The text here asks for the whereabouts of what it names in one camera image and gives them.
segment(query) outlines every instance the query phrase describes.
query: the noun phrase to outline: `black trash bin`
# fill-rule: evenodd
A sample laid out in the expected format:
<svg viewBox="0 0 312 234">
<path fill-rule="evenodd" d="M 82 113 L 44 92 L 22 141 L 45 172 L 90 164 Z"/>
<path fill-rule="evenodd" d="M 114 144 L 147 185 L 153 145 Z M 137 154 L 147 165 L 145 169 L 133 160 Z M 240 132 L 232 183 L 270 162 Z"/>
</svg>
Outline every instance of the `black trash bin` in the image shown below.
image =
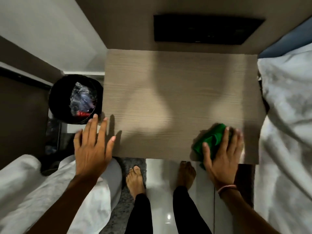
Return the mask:
<svg viewBox="0 0 312 234">
<path fill-rule="evenodd" d="M 75 84 L 80 84 L 95 90 L 96 92 L 96 105 L 90 115 L 85 118 L 73 116 L 70 109 L 70 97 L 75 87 Z M 51 88 L 49 94 L 49 108 L 57 119 L 67 124 L 87 124 L 88 120 L 96 113 L 98 115 L 102 112 L 103 101 L 103 87 L 101 84 L 92 78 L 84 75 L 72 74 L 64 76 L 59 79 Z"/>
</svg>

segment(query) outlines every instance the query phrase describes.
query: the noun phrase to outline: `gray rug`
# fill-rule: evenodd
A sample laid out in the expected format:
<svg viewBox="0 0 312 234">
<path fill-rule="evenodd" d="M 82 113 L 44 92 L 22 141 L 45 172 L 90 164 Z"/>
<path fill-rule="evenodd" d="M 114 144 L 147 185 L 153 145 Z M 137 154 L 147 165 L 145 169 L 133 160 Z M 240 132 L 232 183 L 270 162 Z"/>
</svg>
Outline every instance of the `gray rug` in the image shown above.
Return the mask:
<svg viewBox="0 0 312 234">
<path fill-rule="evenodd" d="M 146 182 L 146 161 L 143 158 L 120 158 L 115 157 L 119 162 L 122 173 L 123 173 L 123 188 L 121 191 L 121 196 L 119 203 L 114 208 L 111 214 L 111 219 L 108 224 L 103 228 L 100 234 L 124 234 L 127 227 L 127 222 L 130 216 L 130 213 L 133 209 L 134 199 L 132 198 L 129 189 L 125 183 L 126 175 L 129 172 L 130 168 L 133 168 L 135 165 L 138 165 L 141 169 L 143 175 L 144 184 Z"/>
</svg>

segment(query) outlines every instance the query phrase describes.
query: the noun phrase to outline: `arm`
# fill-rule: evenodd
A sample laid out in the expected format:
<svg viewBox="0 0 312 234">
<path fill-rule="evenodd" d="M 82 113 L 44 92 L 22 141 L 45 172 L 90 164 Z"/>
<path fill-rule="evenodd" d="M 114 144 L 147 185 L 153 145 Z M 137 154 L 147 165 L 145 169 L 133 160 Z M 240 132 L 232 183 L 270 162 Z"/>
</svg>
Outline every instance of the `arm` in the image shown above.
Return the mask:
<svg viewBox="0 0 312 234">
<path fill-rule="evenodd" d="M 96 142 L 97 125 L 98 117 L 95 114 L 84 131 L 76 133 L 74 138 L 76 175 L 62 196 L 29 229 L 27 234 L 67 233 L 80 205 L 112 158 L 115 136 L 107 143 L 105 152 L 107 119 L 105 118 L 101 124 Z"/>
<path fill-rule="evenodd" d="M 214 161 L 210 159 L 210 149 L 207 143 L 203 143 L 204 165 L 216 189 L 225 185 L 233 185 L 238 169 L 238 162 L 244 147 L 244 139 L 241 132 L 235 130 L 229 143 L 229 128 L 224 130 L 223 139 Z M 238 221 L 244 233 L 255 234 L 279 234 L 259 214 L 257 214 L 243 199 L 240 192 L 234 189 L 226 189 L 221 193 L 221 199 Z"/>
</svg>

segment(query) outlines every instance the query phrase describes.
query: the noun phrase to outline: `black pants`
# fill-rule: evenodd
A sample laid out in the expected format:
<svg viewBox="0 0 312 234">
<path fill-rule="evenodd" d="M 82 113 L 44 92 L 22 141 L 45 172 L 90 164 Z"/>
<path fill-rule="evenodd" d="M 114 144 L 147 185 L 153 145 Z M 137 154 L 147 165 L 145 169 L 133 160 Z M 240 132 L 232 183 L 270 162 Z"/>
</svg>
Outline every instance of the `black pants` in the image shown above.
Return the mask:
<svg viewBox="0 0 312 234">
<path fill-rule="evenodd" d="M 186 187 L 179 186 L 175 189 L 173 208 L 179 234 L 211 234 L 209 227 L 200 216 L 196 205 L 189 196 Z M 125 234 L 129 233 L 153 233 L 151 205 L 149 199 L 144 194 L 139 194 L 135 198 L 135 206 L 130 214 Z"/>
</svg>

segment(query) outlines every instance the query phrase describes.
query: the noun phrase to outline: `green cloth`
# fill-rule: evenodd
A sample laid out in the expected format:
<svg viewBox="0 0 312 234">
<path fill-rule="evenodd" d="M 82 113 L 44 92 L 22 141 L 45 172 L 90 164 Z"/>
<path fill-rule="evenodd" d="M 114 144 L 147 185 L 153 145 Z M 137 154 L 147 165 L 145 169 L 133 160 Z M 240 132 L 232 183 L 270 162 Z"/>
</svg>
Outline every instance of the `green cloth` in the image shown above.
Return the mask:
<svg viewBox="0 0 312 234">
<path fill-rule="evenodd" d="M 214 128 L 212 128 L 209 132 L 204 134 L 193 146 L 194 152 L 198 155 L 198 161 L 201 162 L 200 166 L 205 170 L 205 166 L 202 163 L 204 161 L 204 154 L 202 152 L 202 144 L 206 142 L 210 148 L 210 158 L 213 161 L 216 157 L 216 153 L 218 152 L 220 143 L 222 141 L 223 133 L 226 125 L 218 124 Z"/>
</svg>

